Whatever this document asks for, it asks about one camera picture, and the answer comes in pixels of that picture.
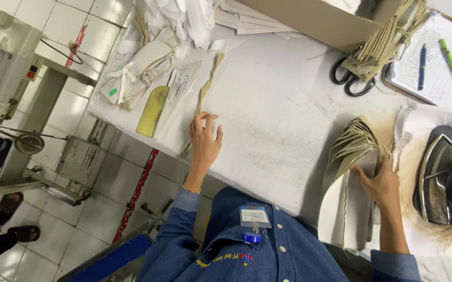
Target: paper label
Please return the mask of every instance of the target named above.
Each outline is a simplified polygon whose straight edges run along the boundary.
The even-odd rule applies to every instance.
[[[188,88],[188,82],[191,79],[191,75],[185,73],[176,73],[174,79],[174,85],[172,86],[174,89],[183,89],[186,90]]]
[[[256,208],[256,209],[241,209],[242,220],[252,221],[252,222],[269,222],[266,216],[266,212],[262,207],[245,207],[245,208]]]

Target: clothes iron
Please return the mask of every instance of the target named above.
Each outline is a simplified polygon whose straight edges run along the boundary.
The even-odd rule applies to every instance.
[[[452,127],[431,132],[412,203],[427,222],[452,226]]]

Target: green sticker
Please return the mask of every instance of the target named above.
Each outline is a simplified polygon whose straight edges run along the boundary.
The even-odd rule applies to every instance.
[[[109,92],[109,95],[110,95],[110,96],[113,96],[113,95],[115,95],[116,93],[118,93],[118,90],[117,90],[116,88],[113,88],[113,90],[111,90],[111,91]]]

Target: blue pen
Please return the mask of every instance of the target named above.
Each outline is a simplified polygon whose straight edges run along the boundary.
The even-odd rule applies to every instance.
[[[421,49],[421,63],[419,65],[419,83],[417,84],[417,90],[423,90],[424,88],[424,69],[426,68],[426,43]]]

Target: blue denim shirt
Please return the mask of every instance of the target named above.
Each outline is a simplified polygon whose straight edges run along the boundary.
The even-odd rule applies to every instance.
[[[278,207],[222,189],[212,202],[202,253],[196,257],[193,225],[201,195],[181,189],[167,223],[146,252],[137,281],[348,281],[327,248],[304,225]],[[242,240],[240,206],[262,206],[272,228],[260,228],[261,243]],[[371,253],[378,281],[419,281],[413,255]]]

